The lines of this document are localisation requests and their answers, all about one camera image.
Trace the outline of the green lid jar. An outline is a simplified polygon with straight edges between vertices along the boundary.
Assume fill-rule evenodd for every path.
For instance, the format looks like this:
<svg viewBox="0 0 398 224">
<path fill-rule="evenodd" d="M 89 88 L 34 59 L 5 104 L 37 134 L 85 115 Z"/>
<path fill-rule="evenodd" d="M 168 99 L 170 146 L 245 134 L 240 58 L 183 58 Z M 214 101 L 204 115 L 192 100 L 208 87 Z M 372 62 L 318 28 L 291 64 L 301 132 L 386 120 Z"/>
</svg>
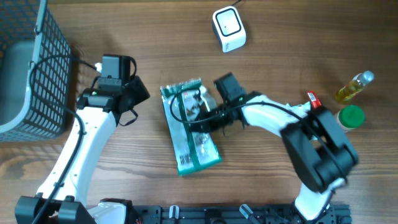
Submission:
<svg viewBox="0 0 398 224">
<path fill-rule="evenodd" d="M 335 118 L 344 132 L 360 127 L 365 120 L 364 111 L 356 106 L 349 105 L 335 114 Z"/>
</svg>

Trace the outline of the mint green sachet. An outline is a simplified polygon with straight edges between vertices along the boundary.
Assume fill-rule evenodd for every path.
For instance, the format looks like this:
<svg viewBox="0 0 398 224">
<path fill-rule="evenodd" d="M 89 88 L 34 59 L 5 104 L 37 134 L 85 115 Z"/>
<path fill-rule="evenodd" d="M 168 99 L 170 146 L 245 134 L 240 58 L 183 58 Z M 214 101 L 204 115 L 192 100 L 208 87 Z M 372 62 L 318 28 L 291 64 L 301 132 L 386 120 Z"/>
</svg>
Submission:
<svg viewBox="0 0 398 224">
<path fill-rule="evenodd" d="M 295 106 L 292 106 L 292 105 L 287 103 L 286 106 L 289 107 L 289 108 L 292 108 L 296 112 L 300 111 L 300 112 L 303 112 L 303 113 L 308 113 L 311 110 L 311 108 L 312 108 L 312 106 L 311 106 L 309 101 L 304 103 L 304 104 L 295 105 Z"/>
</svg>

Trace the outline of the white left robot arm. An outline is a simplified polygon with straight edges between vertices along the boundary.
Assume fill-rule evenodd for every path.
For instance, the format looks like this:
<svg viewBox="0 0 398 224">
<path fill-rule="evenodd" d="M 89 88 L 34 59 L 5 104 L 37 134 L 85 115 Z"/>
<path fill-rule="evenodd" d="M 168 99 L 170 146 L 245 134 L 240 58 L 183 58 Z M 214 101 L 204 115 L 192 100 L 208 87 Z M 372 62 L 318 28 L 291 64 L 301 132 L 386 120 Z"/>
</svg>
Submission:
<svg viewBox="0 0 398 224">
<path fill-rule="evenodd" d="M 76 110 L 65 108 L 75 121 L 50 175 L 33 197 L 21 196 L 14 213 L 18 223 L 139 223 L 132 202 L 104 198 L 86 207 L 91 178 L 101 152 L 119 126 L 121 115 L 149 99 L 136 75 L 134 58 L 103 55 L 92 67 L 99 72 L 91 87 L 76 100 Z"/>
</svg>

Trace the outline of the yellow Vim liquid bottle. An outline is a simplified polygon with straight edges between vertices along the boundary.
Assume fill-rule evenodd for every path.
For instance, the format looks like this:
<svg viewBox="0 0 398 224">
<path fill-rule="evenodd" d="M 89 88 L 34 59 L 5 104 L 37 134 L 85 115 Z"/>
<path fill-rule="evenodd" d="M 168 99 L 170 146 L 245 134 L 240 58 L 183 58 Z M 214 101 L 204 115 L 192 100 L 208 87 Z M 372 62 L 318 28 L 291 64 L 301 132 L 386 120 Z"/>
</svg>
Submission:
<svg viewBox="0 0 398 224">
<path fill-rule="evenodd" d="M 336 92 L 335 100 L 341 104 L 348 103 L 373 80 L 374 74 L 371 71 L 365 71 L 356 75 L 347 85 Z"/>
</svg>

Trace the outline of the green snack packet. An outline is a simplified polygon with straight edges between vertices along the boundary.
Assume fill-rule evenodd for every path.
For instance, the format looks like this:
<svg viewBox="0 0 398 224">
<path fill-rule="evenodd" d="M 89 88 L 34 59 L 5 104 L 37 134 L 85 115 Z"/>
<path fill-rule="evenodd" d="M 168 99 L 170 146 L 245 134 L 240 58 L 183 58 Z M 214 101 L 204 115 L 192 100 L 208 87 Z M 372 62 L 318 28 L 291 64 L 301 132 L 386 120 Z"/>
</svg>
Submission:
<svg viewBox="0 0 398 224">
<path fill-rule="evenodd" d="M 208 133 L 193 133 L 190 125 L 198 115 L 216 108 L 201 79 L 166 85 L 160 88 L 164 114 L 172 140 L 178 175 L 188 175 L 222 161 L 216 144 Z"/>
</svg>

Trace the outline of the red Nescafe stick sachet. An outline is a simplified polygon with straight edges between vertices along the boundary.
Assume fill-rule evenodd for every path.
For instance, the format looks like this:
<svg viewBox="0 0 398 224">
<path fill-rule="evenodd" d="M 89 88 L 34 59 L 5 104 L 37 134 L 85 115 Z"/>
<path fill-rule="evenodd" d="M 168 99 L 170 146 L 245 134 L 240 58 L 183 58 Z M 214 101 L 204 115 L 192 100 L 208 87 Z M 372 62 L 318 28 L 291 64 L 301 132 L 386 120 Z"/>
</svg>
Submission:
<svg viewBox="0 0 398 224">
<path fill-rule="evenodd" d="M 310 104 L 312 109 L 317 109 L 318 107 L 321 107 L 322 103 L 318 99 L 318 96 L 315 94 L 314 91 L 308 91 L 307 95 L 310 98 Z"/>
</svg>

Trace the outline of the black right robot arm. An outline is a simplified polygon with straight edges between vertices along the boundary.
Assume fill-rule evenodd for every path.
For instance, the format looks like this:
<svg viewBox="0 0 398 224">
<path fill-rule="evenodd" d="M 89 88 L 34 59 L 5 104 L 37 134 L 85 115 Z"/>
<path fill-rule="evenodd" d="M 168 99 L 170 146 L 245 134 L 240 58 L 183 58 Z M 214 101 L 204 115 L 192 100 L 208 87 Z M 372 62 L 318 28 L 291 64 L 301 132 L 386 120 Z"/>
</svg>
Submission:
<svg viewBox="0 0 398 224">
<path fill-rule="evenodd" d="M 348 174 L 359 162 L 358 153 L 333 114 L 324 106 L 303 111 L 250 93 L 232 73 L 214 81 L 223 103 L 199 115 L 202 124 L 191 130 L 210 133 L 235 121 L 280 137 L 302 182 L 294 201 L 302 223 L 320 221 L 335 191 L 347 184 Z"/>
</svg>

